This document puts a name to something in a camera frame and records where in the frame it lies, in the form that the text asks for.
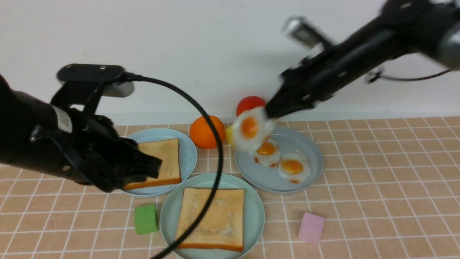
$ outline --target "green block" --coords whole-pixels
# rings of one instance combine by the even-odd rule
[[[158,231],[158,227],[156,226],[155,204],[134,209],[134,227],[138,235],[145,235]]]

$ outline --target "tiled countertop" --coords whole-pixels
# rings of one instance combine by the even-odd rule
[[[460,117],[289,122],[325,158],[305,192],[258,191],[263,238],[245,259],[460,258]],[[187,133],[188,125],[158,125]],[[130,135],[147,126],[117,127]],[[229,146],[224,171],[241,177]],[[215,171],[216,150],[199,150],[193,175]],[[137,236],[133,209],[165,196],[104,194],[38,173],[0,167],[3,259],[147,258],[160,233]],[[304,212],[326,219],[320,246],[298,241]]]

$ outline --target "pink sponge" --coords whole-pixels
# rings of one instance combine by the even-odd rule
[[[299,239],[310,244],[319,244],[324,219],[310,213],[305,213],[300,226]]]

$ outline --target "black cable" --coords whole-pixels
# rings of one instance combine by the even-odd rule
[[[414,81],[423,81],[423,80],[428,80],[428,79],[433,79],[436,77],[440,77],[442,75],[445,75],[449,72],[452,72],[452,70],[447,69],[442,72],[439,72],[437,74],[431,75],[431,76],[426,76],[426,77],[415,77],[415,78],[404,78],[404,77],[392,77],[392,76],[387,76],[383,74],[383,69],[380,69],[378,72],[369,72],[366,77],[366,82],[367,83],[373,83],[377,81],[378,79],[385,79],[388,81],[403,81],[403,82],[414,82]]]
[[[219,137],[219,134],[217,132],[217,129],[215,128],[214,124],[212,123],[211,118],[208,116],[206,111],[192,97],[190,97],[184,91],[182,91],[178,87],[176,87],[176,86],[174,86],[174,85],[172,85],[172,84],[170,84],[168,82],[158,80],[158,79],[154,79],[154,78],[134,75],[134,74],[129,74],[127,79],[126,79],[126,81],[127,82],[139,81],[139,82],[150,82],[150,83],[154,83],[154,84],[159,84],[159,85],[162,85],[164,87],[167,87],[167,88],[171,89],[172,91],[174,91],[174,92],[178,93],[179,95],[181,95],[182,97],[184,97],[187,101],[189,101],[201,113],[201,115],[206,120],[207,124],[211,128],[211,131],[213,132],[214,138],[216,139],[217,148],[218,148],[218,151],[219,151],[219,160],[218,160],[218,166],[217,166],[216,180],[214,181],[213,188],[211,189],[211,193],[209,194],[209,197],[208,197],[203,209],[201,210],[200,214],[198,214],[198,216],[196,217],[196,219],[192,223],[192,225],[190,225],[190,227],[176,241],[174,241],[171,245],[166,247],[159,254],[157,254],[156,256],[151,258],[151,259],[160,259],[160,258],[163,258],[163,257],[167,256],[170,252],[172,252],[174,249],[176,249],[179,246],[179,244],[182,243],[188,236],[190,236],[190,234],[195,230],[195,228],[198,226],[200,221],[205,216],[207,210],[209,209],[209,207],[211,205],[211,202],[214,199],[214,196],[215,196],[215,194],[217,192],[217,188],[219,186],[220,177],[222,175],[222,166],[224,164],[224,159],[223,159],[224,158],[224,150],[222,148],[222,142],[220,140],[220,137]]]

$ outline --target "fried egg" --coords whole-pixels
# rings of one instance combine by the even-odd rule
[[[256,151],[250,152],[257,164],[275,167],[281,158],[280,149],[273,139],[268,139]]]
[[[299,150],[292,151],[281,158],[278,171],[281,177],[289,182],[302,183],[311,175],[310,161]]]
[[[275,121],[268,119],[263,107],[243,112],[227,129],[227,142],[237,149],[258,150],[275,129]]]

